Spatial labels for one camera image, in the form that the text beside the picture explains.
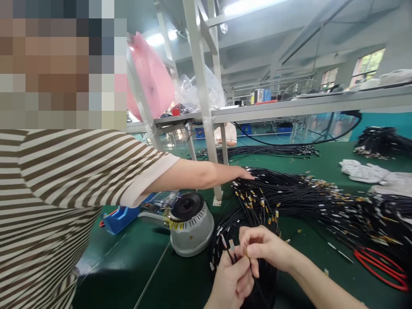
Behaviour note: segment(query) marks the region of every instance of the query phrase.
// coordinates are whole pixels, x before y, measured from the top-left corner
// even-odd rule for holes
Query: pink plastic bag
[[[129,43],[129,47],[151,114],[154,119],[159,118],[170,107],[175,96],[172,79],[162,59],[140,33],[136,32],[134,44]],[[127,108],[133,116],[142,121],[129,81],[127,81]]]

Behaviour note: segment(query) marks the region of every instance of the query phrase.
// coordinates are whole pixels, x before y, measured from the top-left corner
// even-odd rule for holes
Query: white shirt
[[[234,124],[228,122],[227,125],[224,127],[224,131],[226,133],[226,142],[236,142],[237,141],[237,133],[236,127]],[[215,130],[215,140],[222,138],[222,132],[220,130],[220,126]]]

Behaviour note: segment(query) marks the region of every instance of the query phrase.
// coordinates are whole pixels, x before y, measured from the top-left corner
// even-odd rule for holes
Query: scissors handle
[[[399,269],[402,273],[398,273],[396,271],[394,271],[393,269],[391,269],[390,267],[388,267],[387,265],[385,265],[384,263],[382,263],[381,261],[379,261],[378,259],[374,258],[373,256],[371,256],[370,254],[367,253],[367,251],[378,255],[379,257],[381,257],[383,260],[385,260],[386,262],[394,265],[397,269]],[[403,269],[396,264],[395,262],[393,262],[391,259],[387,258],[386,256],[384,256],[382,253],[377,252],[375,250],[372,250],[370,248],[362,248],[360,251],[355,249],[354,251],[354,255],[355,257],[358,259],[358,261],[368,270],[370,271],[375,277],[377,277],[378,279],[380,279],[382,282],[386,283],[387,285],[406,292],[409,291],[408,285],[406,284],[406,282],[403,279],[406,279],[407,276],[405,275],[405,272],[403,271]],[[395,279],[396,281],[398,281],[400,283],[400,285],[396,285],[384,278],[382,278],[379,274],[377,274],[372,268],[369,267],[369,265],[366,263],[368,262],[369,264],[377,267],[378,269],[380,269],[381,271],[385,272],[386,274],[388,274],[390,277],[392,277],[393,279]]]

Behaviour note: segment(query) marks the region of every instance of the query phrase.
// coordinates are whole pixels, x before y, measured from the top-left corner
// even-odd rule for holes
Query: green workbench
[[[361,163],[373,163],[392,172],[412,172],[412,160],[396,157],[396,160],[367,159],[353,153],[354,143],[330,142],[317,145],[320,157],[289,159],[251,155],[230,162],[231,165],[264,167],[284,173],[310,171],[317,179],[334,182],[346,193],[363,195],[370,185],[353,182],[340,171],[339,161],[355,159]],[[185,150],[172,151],[187,158]],[[218,224],[222,215],[238,204],[230,184],[222,186],[224,196],[221,207],[213,207],[213,190],[199,191]],[[105,206],[110,213],[115,207]],[[169,245],[167,230],[135,220],[118,235],[111,235],[99,227],[100,219],[93,228],[90,244],[78,263],[81,272],[74,299],[74,309],[83,308],[202,308],[212,289],[212,275],[207,250],[201,254],[183,258]],[[304,221],[281,217],[279,222],[283,239],[291,239],[291,245],[310,258],[320,269],[327,269],[329,276],[364,302],[369,308],[404,308],[408,296],[392,289],[376,279],[354,258],[347,262],[328,246],[318,233]],[[349,249],[335,241],[326,231],[323,236],[347,256]],[[150,284],[147,282],[154,273]],[[313,307],[309,299],[286,273],[279,272],[276,289],[276,308]]]

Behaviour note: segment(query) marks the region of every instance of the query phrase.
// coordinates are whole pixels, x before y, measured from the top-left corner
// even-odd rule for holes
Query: striped shirt
[[[101,206],[136,207],[178,159],[115,130],[0,130],[0,309],[69,308]]]

